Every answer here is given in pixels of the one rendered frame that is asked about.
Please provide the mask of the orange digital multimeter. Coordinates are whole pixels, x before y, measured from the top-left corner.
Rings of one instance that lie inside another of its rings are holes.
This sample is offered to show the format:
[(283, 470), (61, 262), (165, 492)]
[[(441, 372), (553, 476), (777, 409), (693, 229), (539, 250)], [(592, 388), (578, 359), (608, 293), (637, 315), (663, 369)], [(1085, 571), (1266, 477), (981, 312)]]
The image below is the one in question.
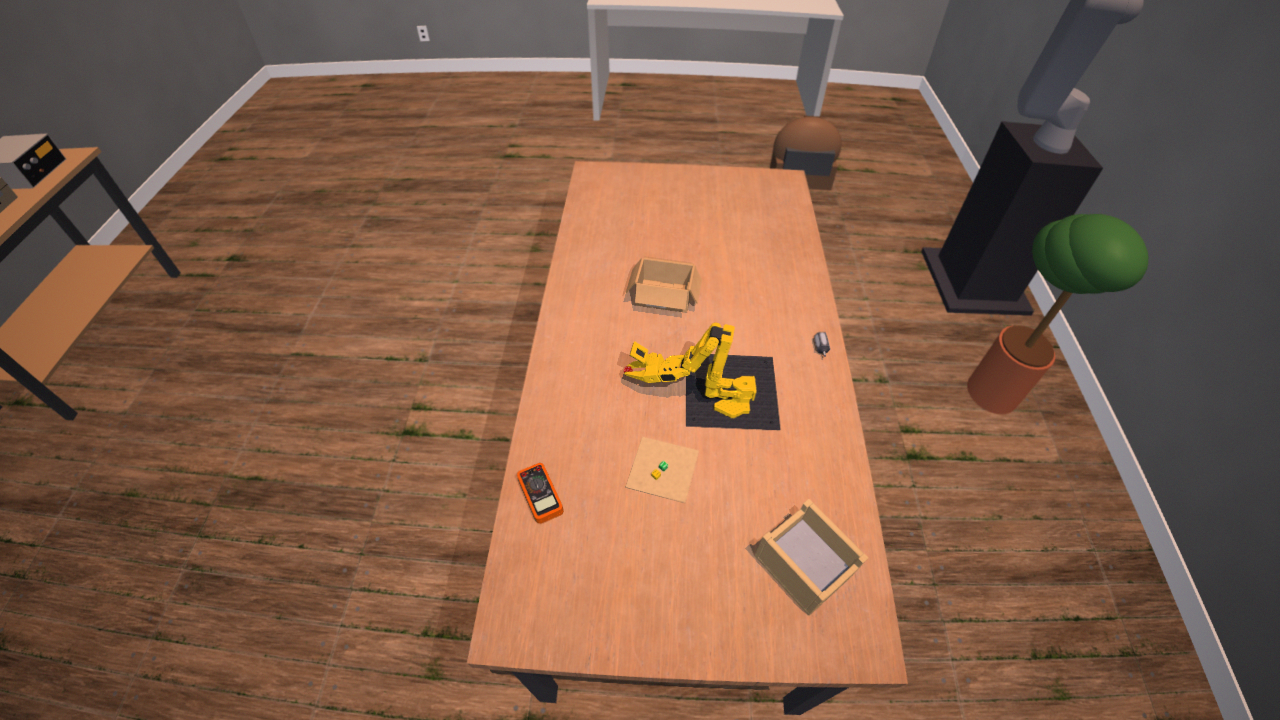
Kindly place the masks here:
[(544, 464), (538, 462), (517, 473), (520, 486), (538, 524), (561, 516), (564, 510)]

